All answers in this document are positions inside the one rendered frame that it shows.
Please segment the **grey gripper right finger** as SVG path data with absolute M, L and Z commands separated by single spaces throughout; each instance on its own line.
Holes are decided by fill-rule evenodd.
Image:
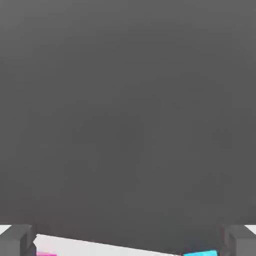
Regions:
M 256 256 L 256 234 L 244 225 L 221 226 L 219 256 Z

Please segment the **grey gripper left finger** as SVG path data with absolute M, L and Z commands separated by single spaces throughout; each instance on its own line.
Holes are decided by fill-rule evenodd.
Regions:
M 36 237 L 33 225 L 12 225 L 0 235 L 0 256 L 37 256 Z

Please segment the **large cyan box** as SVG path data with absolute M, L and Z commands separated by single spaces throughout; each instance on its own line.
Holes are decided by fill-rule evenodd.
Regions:
M 182 256 L 219 256 L 216 250 L 204 250 L 204 251 L 195 251 L 195 252 L 187 252 Z

